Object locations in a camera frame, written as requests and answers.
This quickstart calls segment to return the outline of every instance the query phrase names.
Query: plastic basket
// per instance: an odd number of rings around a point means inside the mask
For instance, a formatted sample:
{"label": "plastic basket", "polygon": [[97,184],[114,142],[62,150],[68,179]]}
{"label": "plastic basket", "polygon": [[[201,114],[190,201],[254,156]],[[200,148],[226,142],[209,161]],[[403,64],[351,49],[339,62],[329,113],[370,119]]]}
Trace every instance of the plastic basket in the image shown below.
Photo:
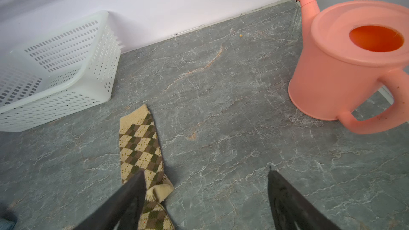
{"label": "plastic basket", "polygon": [[0,62],[0,131],[24,131],[111,98],[120,47],[101,11]]}

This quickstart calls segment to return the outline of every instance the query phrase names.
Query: marble floor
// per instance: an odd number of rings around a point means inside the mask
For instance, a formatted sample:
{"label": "marble floor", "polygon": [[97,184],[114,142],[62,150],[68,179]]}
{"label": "marble floor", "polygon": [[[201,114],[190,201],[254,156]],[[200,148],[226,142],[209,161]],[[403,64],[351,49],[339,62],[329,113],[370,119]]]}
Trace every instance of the marble floor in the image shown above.
{"label": "marble floor", "polygon": [[[109,102],[0,133],[0,202],[17,230],[71,229],[120,187],[119,119],[147,104],[177,229],[273,229],[268,165],[342,229],[409,229],[409,125],[356,135],[302,114],[301,50],[288,1],[123,54]],[[376,93],[354,114],[388,106]]]}

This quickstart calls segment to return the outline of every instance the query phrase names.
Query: argyle sock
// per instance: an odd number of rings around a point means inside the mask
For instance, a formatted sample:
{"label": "argyle sock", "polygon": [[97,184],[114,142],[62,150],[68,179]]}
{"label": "argyle sock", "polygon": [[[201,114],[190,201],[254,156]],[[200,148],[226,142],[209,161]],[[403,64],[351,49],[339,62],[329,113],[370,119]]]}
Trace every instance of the argyle sock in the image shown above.
{"label": "argyle sock", "polygon": [[160,204],[173,185],[163,171],[155,124],[146,105],[120,119],[120,151],[122,183],[137,171],[145,171],[147,191],[138,230],[174,230]]}

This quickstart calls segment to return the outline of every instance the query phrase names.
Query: baseboard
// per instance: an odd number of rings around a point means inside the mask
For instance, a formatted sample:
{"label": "baseboard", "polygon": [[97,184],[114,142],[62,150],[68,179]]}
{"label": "baseboard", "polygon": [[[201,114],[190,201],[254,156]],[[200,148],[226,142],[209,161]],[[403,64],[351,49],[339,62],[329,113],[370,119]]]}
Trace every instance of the baseboard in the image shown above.
{"label": "baseboard", "polygon": [[[176,34],[174,34],[174,35],[171,35],[171,36],[169,36],[169,37],[166,37],[166,38],[164,38],[164,39],[159,39],[159,40],[157,40],[157,41],[154,41],[153,43],[145,44],[145,45],[143,45],[143,46],[141,46],[141,47],[139,47],[139,48],[142,48],[142,47],[145,47],[145,46],[149,46],[149,45],[154,44],[154,43],[159,43],[159,42],[165,41],[165,40],[167,40],[167,39],[169,39],[169,38],[178,37],[178,36],[180,36],[180,35],[183,35],[183,34],[186,34],[186,33],[192,32],[192,31],[196,31],[196,30],[199,30],[199,29],[202,29],[202,28],[206,28],[206,27],[209,27],[209,26],[212,26],[212,25],[221,23],[221,22],[225,22],[225,21],[228,21],[228,20],[231,20],[231,19],[240,17],[240,16],[245,15],[245,14],[254,13],[254,12],[263,10],[263,9],[265,9],[265,8],[269,8],[269,7],[272,7],[272,6],[279,5],[279,4],[284,3],[284,2],[287,2],[287,1],[290,1],[290,0],[280,0],[280,1],[277,1],[277,2],[274,2],[274,3],[271,3],[271,4],[268,4],[268,5],[265,5],[265,6],[262,6],[262,7],[259,7],[259,8],[250,10],[250,11],[247,11],[247,12],[239,13],[239,14],[230,16],[230,17],[228,17],[228,18],[218,20],[218,21],[216,21],[216,22],[212,22],[212,23],[209,23],[209,24],[202,24],[202,25],[200,25],[200,26],[198,26],[198,27],[195,27],[195,28],[191,28],[191,29],[188,29],[188,30],[185,30],[185,31],[178,32],[178,33],[176,33]],[[130,49],[130,50],[121,52],[121,54],[130,52],[130,51],[133,51],[133,50],[136,50],[136,49],[139,49],[139,48]]]}
{"label": "baseboard", "polygon": [[385,99],[390,103],[393,104],[393,96],[391,92],[386,88],[385,86],[381,87],[381,89],[378,90],[382,96],[385,97]]}

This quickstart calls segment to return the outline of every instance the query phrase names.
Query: watering can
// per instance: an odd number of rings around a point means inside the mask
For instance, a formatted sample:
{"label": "watering can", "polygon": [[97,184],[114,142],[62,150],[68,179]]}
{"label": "watering can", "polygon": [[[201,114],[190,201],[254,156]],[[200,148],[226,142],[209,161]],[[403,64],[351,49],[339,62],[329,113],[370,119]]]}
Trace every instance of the watering can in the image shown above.
{"label": "watering can", "polygon": [[[351,1],[320,12],[301,5],[303,44],[289,84],[293,104],[320,120],[340,120],[350,131],[371,134],[409,120],[409,9],[381,1]],[[353,112],[385,85],[394,103],[358,121]]]}

